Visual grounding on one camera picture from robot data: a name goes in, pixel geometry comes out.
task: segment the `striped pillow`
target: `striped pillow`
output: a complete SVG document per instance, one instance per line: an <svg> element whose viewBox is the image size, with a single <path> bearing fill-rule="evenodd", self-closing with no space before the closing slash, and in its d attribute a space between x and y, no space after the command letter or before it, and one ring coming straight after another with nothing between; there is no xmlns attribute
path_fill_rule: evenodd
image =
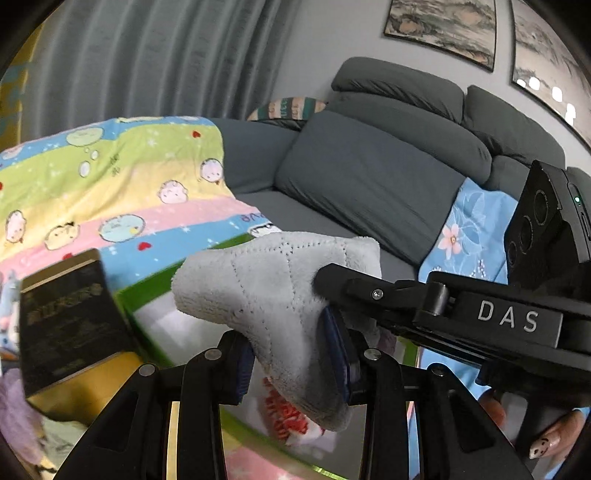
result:
<svg viewBox="0 0 591 480"><path fill-rule="evenodd" d="M321 112L324 107L326 103L315 98L282 98L256 109L247 120L299 131L314 113Z"/></svg>

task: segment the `purple fabric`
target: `purple fabric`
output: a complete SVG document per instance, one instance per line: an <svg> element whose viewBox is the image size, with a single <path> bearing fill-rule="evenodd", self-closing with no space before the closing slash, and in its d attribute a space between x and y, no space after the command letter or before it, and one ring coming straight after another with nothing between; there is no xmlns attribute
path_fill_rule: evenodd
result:
<svg viewBox="0 0 591 480"><path fill-rule="evenodd" d="M27 404L18 369L11 369L0 378L0 432L23 460L33 465L41 462L41 415Z"/></svg>

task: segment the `human hand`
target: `human hand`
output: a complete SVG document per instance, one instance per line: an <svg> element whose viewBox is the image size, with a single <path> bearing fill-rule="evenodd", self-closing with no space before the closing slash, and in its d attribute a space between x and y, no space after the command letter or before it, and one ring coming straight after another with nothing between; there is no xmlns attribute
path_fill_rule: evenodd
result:
<svg viewBox="0 0 591 480"><path fill-rule="evenodd" d="M495 424L502 428L505 424L506 412L500 402L494 398L493 391L484 392L478 402ZM553 457L551 468L563 462L573 449L584 424L585 416L580 410L573 410L566 414L531 444L530 459Z"/></svg>

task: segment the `sofa armrest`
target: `sofa armrest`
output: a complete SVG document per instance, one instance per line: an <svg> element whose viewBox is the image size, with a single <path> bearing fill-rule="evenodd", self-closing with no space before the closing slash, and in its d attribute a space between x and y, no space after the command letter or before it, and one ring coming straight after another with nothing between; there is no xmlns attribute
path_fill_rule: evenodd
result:
<svg viewBox="0 0 591 480"><path fill-rule="evenodd" d="M224 176L234 193L273 187L275 174L299 133L273 125L213 118L222 133Z"/></svg>

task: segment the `framed painting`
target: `framed painting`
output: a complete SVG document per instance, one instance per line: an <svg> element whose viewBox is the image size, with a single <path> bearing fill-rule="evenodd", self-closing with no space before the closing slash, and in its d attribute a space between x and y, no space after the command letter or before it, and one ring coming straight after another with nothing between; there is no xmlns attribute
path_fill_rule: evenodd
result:
<svg viewBox="0 0 591 480"><path fill-rule="evenodd" d="M492 71L495 0L393 0L384 35L429 45Z"/></svg>
<svg viewBox="0 0 591 480"><path fill-rule="evenodd" d="M591 86L554 30L523 0L512 0L513 83L558 115L591 150Z"/></svg>

